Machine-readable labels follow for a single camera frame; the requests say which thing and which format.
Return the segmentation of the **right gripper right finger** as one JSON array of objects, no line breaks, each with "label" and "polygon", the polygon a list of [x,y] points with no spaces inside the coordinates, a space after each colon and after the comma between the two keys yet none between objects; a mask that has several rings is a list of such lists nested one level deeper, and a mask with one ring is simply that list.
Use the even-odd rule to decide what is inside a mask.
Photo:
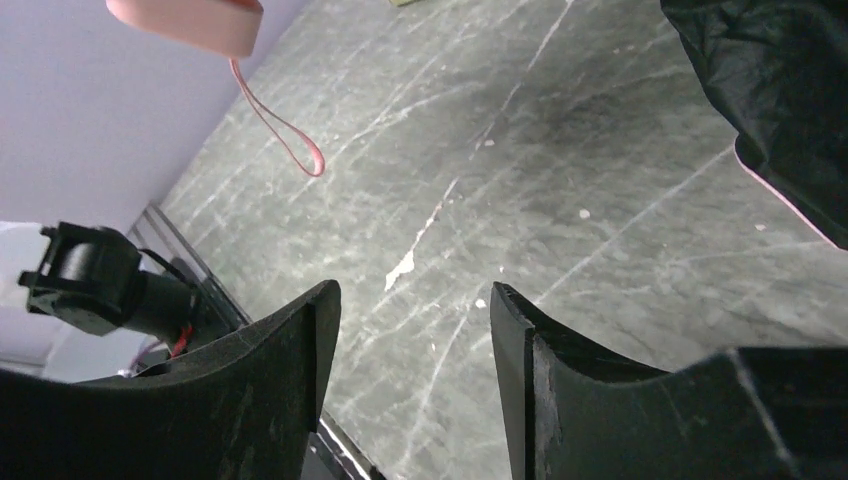
[{"label": "right gripper right finger", "polygon": [[495,283],[491,336],[516,479],[843,479],[847,351],[734,347],[666,372]]}]

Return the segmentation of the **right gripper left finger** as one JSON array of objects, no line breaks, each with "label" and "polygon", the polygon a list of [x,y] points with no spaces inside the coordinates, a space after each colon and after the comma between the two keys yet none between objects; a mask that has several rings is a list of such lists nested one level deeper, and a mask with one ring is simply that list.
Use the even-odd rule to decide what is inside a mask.
[{"label": "right gripper left finger", "polygon": [[1,375],[5,479],[297,479],[341,317],[326,280],[268,317],[125,378]]}]

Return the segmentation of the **pink folding umbrella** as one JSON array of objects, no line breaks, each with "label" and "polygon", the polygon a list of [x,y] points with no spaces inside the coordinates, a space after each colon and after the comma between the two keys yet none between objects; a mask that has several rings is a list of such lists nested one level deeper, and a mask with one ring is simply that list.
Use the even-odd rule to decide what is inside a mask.
[{"label": "pink folding umbrella", "polygon": [[[660,1],[711,105],[736,129],[740,164],[811,229],[847,251],[847,1]],[[106,1],[126,25],[228,59],[256,116],[307,175],[325,158],[266,107],[239,60],[253,53],[260,1]],[[309,148],[306,168],[267,113]]]}]

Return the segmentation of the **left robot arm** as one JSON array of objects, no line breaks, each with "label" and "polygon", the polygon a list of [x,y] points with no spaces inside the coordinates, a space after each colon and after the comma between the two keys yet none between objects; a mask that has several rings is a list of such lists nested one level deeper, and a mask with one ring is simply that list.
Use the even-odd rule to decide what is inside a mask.
[{"label": "left robot arm", "polygon": [[237,330],[196,276],[120,232],[67,222],[43,226],[48,245],[20,273],[27,312],[96,336],[123,328],[163,341],[179,355]]}]

